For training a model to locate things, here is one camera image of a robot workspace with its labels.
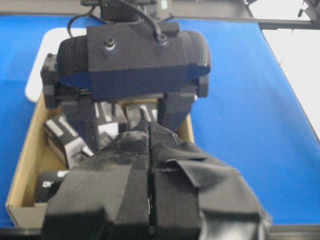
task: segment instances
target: blue table surface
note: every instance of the blue table surface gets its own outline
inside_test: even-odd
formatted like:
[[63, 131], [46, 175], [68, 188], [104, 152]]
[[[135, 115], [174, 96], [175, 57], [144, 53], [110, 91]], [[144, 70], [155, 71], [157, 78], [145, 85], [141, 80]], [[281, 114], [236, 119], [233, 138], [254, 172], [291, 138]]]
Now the blue table surface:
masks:
[[[0, 227], [13, 226], [5, 202], [35, 108], [25, 86], [44, 34], [69, 19], [0, 17]], [[275, 224], [320, 224], [320, 145], [259, 26], [179, 22], [205, 35], [213, 60], [209, 97], [192, 108], [196, 143], [239, 169]]]

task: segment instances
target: black tape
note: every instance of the black tape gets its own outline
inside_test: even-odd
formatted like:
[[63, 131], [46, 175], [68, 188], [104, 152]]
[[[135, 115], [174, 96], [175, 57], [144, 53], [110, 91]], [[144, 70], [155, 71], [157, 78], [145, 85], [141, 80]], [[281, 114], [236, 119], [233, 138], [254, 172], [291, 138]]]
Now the black tape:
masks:
[[191, 142], [158, 143], [151, 152], [162, 165], [177, 163], [198, 189], [200, 240], [267, 238], [271, 217], [235, 168]]

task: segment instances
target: screw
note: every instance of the screw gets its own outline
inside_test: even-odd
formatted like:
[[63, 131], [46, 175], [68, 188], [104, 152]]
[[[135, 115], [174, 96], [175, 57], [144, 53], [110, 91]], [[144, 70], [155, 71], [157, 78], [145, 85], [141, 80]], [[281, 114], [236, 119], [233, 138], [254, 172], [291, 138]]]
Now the screw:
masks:
[[165, 45], [167, 43], [167, 41], [168, 41], [167, 36], [165, 34], [163, 34], [163, 33], [158, 35], [158, 36], [156, 36], [156, 38], [157, 38], [158, 42], [160, 44], [162, 44], [162, 45]]
[[108, 38], [103, 42], [104, 48], [108, 51], [111, 51], [115, 48], [116, 41], [113, 38]]

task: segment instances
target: black cable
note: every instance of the black cable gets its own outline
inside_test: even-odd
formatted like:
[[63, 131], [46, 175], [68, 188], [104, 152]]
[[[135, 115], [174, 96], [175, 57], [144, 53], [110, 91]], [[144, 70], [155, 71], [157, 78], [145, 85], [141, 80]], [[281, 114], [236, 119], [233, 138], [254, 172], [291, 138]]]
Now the black cable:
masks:
[[90, 14], [90, 17], [92, 17], [92, 18], [100, 21], [100, 22], [103, 23], [103, 24], [109, 24], [109, 23], [110, 23], [110, 21], [104, 20], [104, 19], [102, 19], [101, 17], [95, 16], [95, 15], [93, 15], [93, 14]]
[[77, 20], [78, 18], [87, 17], [87, 16], [92, 15], [92, 13], [93, 13], [93, 11], [95, 10], [95, 8], [96, 8], [96, 6], [93, 6], [93, 7], [90, 9], [90, 11], [88, 11], [87, 13], [81, 14], [81, 15], [76, 15], [76, 16], [74, 16], [73, 18], [71, 18], [71, 19], [69, 20], [66, 29], [67, 29], [67, 31], [68, 31], [68, 34], [69, 34], [70, 38], [73, 38], [73, 37], [74, 37], [74, 36], [72, 35], [72, 33], [71, 33], [71, 25], [72, 25], [72, 23], [73, 23], [75, 20]]
[[117, 1], [118, 3], [122, 4], [123, 6], [133, 10], [136, 14], [138, 14], [139, 16], [144, 18], [144, 20], [153, 28], [153, 32], [155, 34], [157, 41], [159, 41], [159, 42], [166, 42], [167, 41], [167, 36], [162, 34], [160, 26], [152, 17], [150, 17], [148, 14], [141, 11], [135, 5], [127, 2], [126, 0], [114, 0], [114, 1]]
[[[138, 7], [136, 7], [135, 5], [127, 2], [126, 0], [113, 0], [113, 1], [117, 1], [121, 5], [125, 6], [128, 9], [131, 9], [136, 14], [138, 14], [140, 17], [142, 17], [152, 27], [155, 39], [158, 42], [160, 42], [160, 43], [166, 43], [167, 42], [167, 36], [162, 33], [160, 26], [158, 25], [158, 23], [151, 16], [149, 16], [146, 13], [144, 13]], [[70, 21], [68, 22], [68, 25], [67, 25], [67, 31], [68, 31], [68, 34], [69, 34], [70, 38], [73, 38], [73, 35], [71, 33], [71, 25], [78, 18], [90, 16], [92, 18], [95, 18], [96, 20], [101, 21], [104, 24], [108, 23], [104, 19], [101, 19], [101, 18], [99, 18], [99, 17], [97, 17], [97, 16], [92, 14], [93, 11], [95, 10], [95, 8], [96, 8], [96, 6], [94, 5], [94, 6], [92, 6], [91, 10], [88, 11], [87, 13], [81, 14], [81, 15], [76, 15], [73, 18], [70, 19]]]

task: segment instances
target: small black box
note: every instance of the small black box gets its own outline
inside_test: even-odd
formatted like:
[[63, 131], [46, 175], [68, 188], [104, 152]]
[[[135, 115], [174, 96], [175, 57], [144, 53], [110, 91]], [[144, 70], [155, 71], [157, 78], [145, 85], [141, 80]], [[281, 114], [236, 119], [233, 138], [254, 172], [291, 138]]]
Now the small black box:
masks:
[[128, 122], [124, 111], [117, 103], [102, 101], [94, 104], [98, 133], [107, 133], [113, 139], [127, 131]]
[[82, 161], [81, 150], [87, 146], [62, 113], [44, 123], [48, 144], [61, 161], [71, 169]]
[[35, 190], [35, 203], [39, 205], [47, 203], [48, 200], [56, 194], [65, 175], [69, 171], [43, 171], [38, 179]]
[[158, 109], [155, 102], [131, 104], [125, 107], [125, 115], [129, 129], [135, 127], [142, 119], [148, 122], [156, 122]]

